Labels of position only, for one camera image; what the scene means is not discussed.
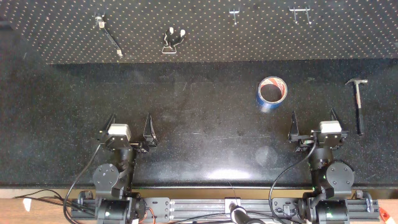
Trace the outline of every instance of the blue tape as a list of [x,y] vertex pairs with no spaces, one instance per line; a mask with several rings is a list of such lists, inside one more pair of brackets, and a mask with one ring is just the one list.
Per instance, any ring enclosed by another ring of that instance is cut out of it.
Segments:
[[[264,87],[265,85],[275,85],[276,87],[278,87],[280,92],[282,93],[282,98],[275,102],[270,102],[265,100],[264,97],[261,95],[261,88]],[[257,102],[259,103],[259,106],[261,107],[261,111],[267,112],[271,109],[277,108],[286,98],[286,95],[287,95],[287,85],[281,78],[267,77],[260,82],[260,85],[257,89],[256,98]]]

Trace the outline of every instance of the hammer handle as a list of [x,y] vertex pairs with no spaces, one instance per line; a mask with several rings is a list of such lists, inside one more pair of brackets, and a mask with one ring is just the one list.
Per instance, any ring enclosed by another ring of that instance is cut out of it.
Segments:
[[364,136],[365,134],[365,126],[363,122],[363,115],[361,108],[358,108],[358,134],[359,136]]

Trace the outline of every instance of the black pegboard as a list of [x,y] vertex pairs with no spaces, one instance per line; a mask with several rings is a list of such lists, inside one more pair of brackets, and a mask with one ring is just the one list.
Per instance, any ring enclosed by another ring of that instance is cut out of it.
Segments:
[[[310,7],[294,22],[290,7]],[[217,62],[397,58],[398,1],[0,0],[0,16],[47,63]],[[239,9],[237,25],[230,9]],[[124,58],[95,27],[104,12]],[[168,27],[187,32],[162,55]]]

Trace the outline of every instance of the black speckled countertop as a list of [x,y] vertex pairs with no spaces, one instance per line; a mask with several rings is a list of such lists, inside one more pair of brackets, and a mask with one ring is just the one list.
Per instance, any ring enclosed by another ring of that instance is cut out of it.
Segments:
[[[68,187],[95,150],[112,112],[142,135],[151,113],[159,146],[140,154],[135,187],[270,187],[304,155],[288,143],[291,112],[301,134],[334,108],[350,131],[334,152],[356,174],[355,187],[398,187],[398,60],[294,60],[221,63],[45,65],[12,32],[0,42],[0,187]],[[259,82],[282,78],[287,97],[261,113]],[[366,135],[356,134],[353,77],[361,86]],[[100,151],[79,187],[93,187]],[[309,187],[303,166],[283,187]]]

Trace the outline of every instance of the hammer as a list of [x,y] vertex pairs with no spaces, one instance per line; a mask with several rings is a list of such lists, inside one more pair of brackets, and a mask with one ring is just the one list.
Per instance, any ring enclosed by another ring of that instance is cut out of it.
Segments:
[[358,113],[357,113],[357,117],[356,117],[357,120],[358,120],[358,134],[359,134],[359,136],[364,136],[365,127],[364,127],[364,123],[363,123],[363,115],[362,115],[362,110],[361,110],[361,97],[359,95],[359,84],[367,83],[368,80],[363,80],[363,79],[360,79],[360,78],[352,78],[346,83],[346,85],[349,82],[353,82],[354,83],[355,90],[356,90],[356,104],[358,106]]

